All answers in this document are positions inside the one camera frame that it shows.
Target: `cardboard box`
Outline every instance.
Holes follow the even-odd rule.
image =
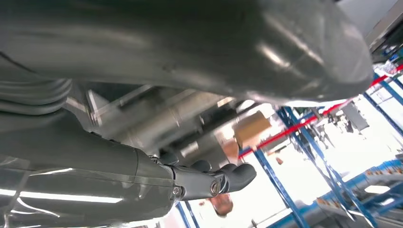
[[[235,138],[241,148],[255,146],[260,142],[260,134],[271,127],[262,112],[248,116],[234,126]]]

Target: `blue metal rack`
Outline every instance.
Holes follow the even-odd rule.
[[[262,150],[257,150],[254,152],[256,158],[258,159],[260,165],[263,167],[266,174],[269,176],[270,181],[273,183],[273,186],[276,188],[277,192],[280,194],[281,198],[283,199],[287,208],[292,210],[292,215],[294,217],[295,222],[300,228],[309,228],[310,226],[305,221],[302,214],[298,211],[297,206],[295,205],[294,201],[291,199],[289,194],[287,193],[284,186],[281,184],[280,180],[277,178],[276,174],[274,173],[273,168],[270,166],[269,162],[267,161],[266,157]]]
[[[374,79],[378,79],[379,75],[378,74],[374,74]],[[395,83],[398,86],[402,86],[400,82],[396,82]],[[385,81],[381,81],[380,84],[401,104],[403,105],[403,97],[401,97],[390,85],[389,83],[385,82]]]
[[[283,107],[283,110],[288,113],[291,121],[293,124],[297,124],[297,118],[293,114],[292,110],[290,107]],[[319,145],[315,142],[315,140],[311,137],[311,135],[308,133],[308,131],[305,128],[300,128],[300,132],[303,134],[303,136],[308,140],[308,142],[311,144],[311,146],[314,148],[314,150],[317,152],[318,156],[320,159],[323,161],[327,172],[329,173],[330,181],[332,182],[333,186],[339,186],[351,199],[351,201],[354,203],[354,205],[357,207],[357,209],[364,215],[366,218],[368,224],[372,227],[377,227],[376,221],[374,217],[371,215],[371,213],[362,205],[360,200],[354,195],[354,193],[347,187],[345,182],[343,181],[342,177],[338,172],[336,172],[331,165],[327,162],[325,155],[323,154],[322,150],[320,149]]]
[[[192,218],[192,220],[193,220],[194,226],[195,226],[196,228],[200,228],[199,224],[197,223],[197,219],[196,219],[196,217],[195,217],[194,214],[193,214],[192,207],[190,206],[190,203],[189,203],[188,201],[185,201],[185,205],[186,205],[186,208],[187,208],[187,209],[189,210],[189,212],[190,212],[190,216],[191,216],[191,218]]]
[[[292,123],[291,123],[290,119],[287,118],[287,114],[284,109],[280,109],[276,112],[287,128],[292,127]],[[337,184],[335,184],[334,182],[332,182],[331,179],[329,179],[323,173],[323,171],[317,166],[315,158],[312,157],[312,154],[308,151],[308,149],[305,147],[305,145],[302,143],[302,141],[297,137],[297,135],[295,133],[292,133],[291,136],[293,137],[295,142],[298,144],[298,146],[300,146],[300,148],[303,150],[303,152],[307,155],[309,160],[311,160],[311,162],[316,167],[318,172],[322,175],[323,179],[325,179],[325,181],[329,185],[330,189],[333,191],[336,198],[340,202],[340,206],[345,211],[345,213],[348,215],[348,217],[350,217],[352,220],[355,220],[355,216],[348,211],[348,205],[347,205],[346,201],[344,200],[343,196],[340,194],[340,192],[341,192],[340,187]]]
[[[176,208],[178,209],[179,213],[181,214],[182,220],[185,223],[186,228],[191,228],[188,218],[186,217],[185,211],[183,210],[183,207],[180,202],[176,204]]]
[[[363,93],[363,96],[368,100],[370,104],[372,104],[372,106],[376,110],[378,110],[385,117],[390,125],[403,137],[403,129],[388,115],[388,113],[386,113],[385,110],[383,110],[383,108],[381,108],[379,104],[377,104],[376,101],[371,98],[370,95],[368,95],[367,93]]]

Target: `bolt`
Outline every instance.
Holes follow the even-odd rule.
[[[218,195],[218,193],[220,191],[220,183],[217,180],[213,181],[213,183],[211,183],[210,191],[213,196]]]
[[[179,188],[179,187],[175,187],[175,188],[173,189],[173,193],[174,193],[175,195],[178,195],[179,192],[180,192],[180,188]]]

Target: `red beam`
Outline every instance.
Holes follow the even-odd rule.
[[[373,87],[374,85],[380,83],[381,81],[385,80],[385,78],[387,78],[386,75],[375,79],[375,80],[371,83],[370,87]],[[347,100],[344,101],[343,103],[336,104],[336,105],[330,107],[329,109],[327,109],[326,111],[324,111],[322,115],[327,115],[328,113],[332,112],[333,110],[335,110],[335,109],[337,109],[337,108],[339,108],[339,107],[341,107],[341,106],[344,106],[344,105],[348,104],[351,100],[352,100],[352,98],[347,99]],[[273,137],[271,137],[271,138],[265,140],[264,142],[261,142],[259,145],[256,146],[256,149],[260,149],[260,148],[262,148],[262,147],[264,147],[264,146],[267,146],[267,145],[270,144],[271,142],[273,142],[273,141],[275,141],[275,140],[277,140],[277,139],[279,139],[279,138],[281,138],[281,137],[283,137],[283,136],[285,136],[285,135],[289,135],[289,134],[291,134],[291,133],[297,131],[299,128],[301,128],[301,127],[303,127],[303,126],[305,126],[305,125],[308,125],[310,122],[313,122],[313,121],[315,121],[315,120],[317,120],[317,117],[316,117],[316,116],[313,116],[313,117],[311,117],[311,118],[309,118],[309,119],[306,119],[305,122],[303,122],[303,123],[298,123],[298,124],[296,124],[296,125],[294,125],[294,126],[288,128],[288,129],[286,129],[285,131],[280,132],[280,133],[274,135]],[[240,159],[240,158],[242,158],[242,157],[244,157],[244,156],[246,156],[246,155],[248,155],[248,154],[250,154],[250,153],[252,153],[252,152],[253,152],[253,149],[250,148],[250,149],[246,150],[243,154],[241,154],[241,155],[238,157],[238,159]]]

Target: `cable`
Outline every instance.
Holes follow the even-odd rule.
[[[43,115],[64,105],[71,89],[71,79],[47,79],[3,52],[0,52],[0,58],[22,70],[17,77],[1,76],[1,112]]]

